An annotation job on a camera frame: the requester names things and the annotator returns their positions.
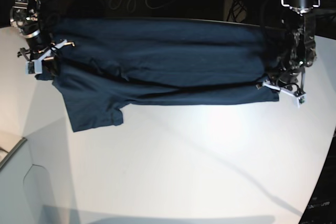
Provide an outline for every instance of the cloth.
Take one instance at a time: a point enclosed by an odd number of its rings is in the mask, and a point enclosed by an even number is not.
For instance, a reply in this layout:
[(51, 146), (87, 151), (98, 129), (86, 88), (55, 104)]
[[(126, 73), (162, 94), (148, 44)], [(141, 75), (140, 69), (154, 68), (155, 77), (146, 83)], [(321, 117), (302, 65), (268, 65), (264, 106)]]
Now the cloth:
[(257, 27), (170, 19), (66, 19), (56, 39), (74, 41), (53, 85), (73, 131), (123, 123), (138, 105), (233, 105), (278, 101), (256, 84), (275, 55)]

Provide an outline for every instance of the t-shirt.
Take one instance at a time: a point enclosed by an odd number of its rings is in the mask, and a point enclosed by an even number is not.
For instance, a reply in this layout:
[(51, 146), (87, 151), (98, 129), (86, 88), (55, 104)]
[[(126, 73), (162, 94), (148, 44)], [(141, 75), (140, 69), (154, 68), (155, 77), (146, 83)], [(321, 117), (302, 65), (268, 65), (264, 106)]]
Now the t-shirt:
[(65, 19), (53, 85), (73, 131), (123, 123), (138, 105), (233, 105), (278, 101), (257, 89), (277, 56), (258, 27), (175, 19)]

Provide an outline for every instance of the robotic arm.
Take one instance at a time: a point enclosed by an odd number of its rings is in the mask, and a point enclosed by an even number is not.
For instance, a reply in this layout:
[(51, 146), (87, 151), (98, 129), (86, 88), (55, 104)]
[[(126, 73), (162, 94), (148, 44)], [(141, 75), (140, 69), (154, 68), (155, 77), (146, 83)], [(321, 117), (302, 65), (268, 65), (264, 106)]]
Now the robotic arm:
[[(320, 6), (320, 0), (281, 0), (281, 4), (292, 10), (291, 15), (283, 20), (287, 27), (285, 50), (278, 57), (279, 65), (267, 72), (269, 78), (259, 88), (268, 87), (288, 94), (300, 106), (306, 101), (303, 90), (305, 69), (311, 67), (317, 57), (314, 39), (316, 20), (311, 11)], [(67, 45), (75, 46), (67, 40), (53, 41), (51, 34), (43, 28), (40, 6), (39, 0), (15, 0), (11, 10), (12, 26), (19, 29), (29, 45), (29, 49), (22, 48), (18, 53), (27, 60), (27, 74), (42, 73), (43, 67), (55, 71), (55, 66), (48, 67), (48, 64), (57, 56), (57, 50)]]

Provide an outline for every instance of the white table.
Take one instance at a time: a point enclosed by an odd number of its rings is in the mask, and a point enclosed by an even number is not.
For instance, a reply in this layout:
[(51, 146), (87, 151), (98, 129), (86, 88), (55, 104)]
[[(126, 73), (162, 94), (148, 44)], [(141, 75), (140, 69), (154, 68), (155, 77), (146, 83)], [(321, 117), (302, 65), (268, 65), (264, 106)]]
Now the white table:
[(0, 131), (28, 138), (62, 223), (297, 224), (336, 126), (336, 42), (317, 38), (308, 103), (135, 106), (122, 126), (74, 134), (50, 82), (24, 74), (0, 30)]

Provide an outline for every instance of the table surface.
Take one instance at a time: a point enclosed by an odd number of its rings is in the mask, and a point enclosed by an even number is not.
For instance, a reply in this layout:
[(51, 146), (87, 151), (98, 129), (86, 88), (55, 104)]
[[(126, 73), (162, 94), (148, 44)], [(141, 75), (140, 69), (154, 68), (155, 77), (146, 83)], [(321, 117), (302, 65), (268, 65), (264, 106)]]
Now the table surface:
[(0, 131), (28, 138), (62, 223), (299, 222), (336, 125), (334, 40), (317, 38), (301, 109), (285, 95), (239, 106), (131, 105), (122, 126), (76, 134), (51, 82), (25, 75), (16, 58), (24, 46), (15, 30), (0, 30)]

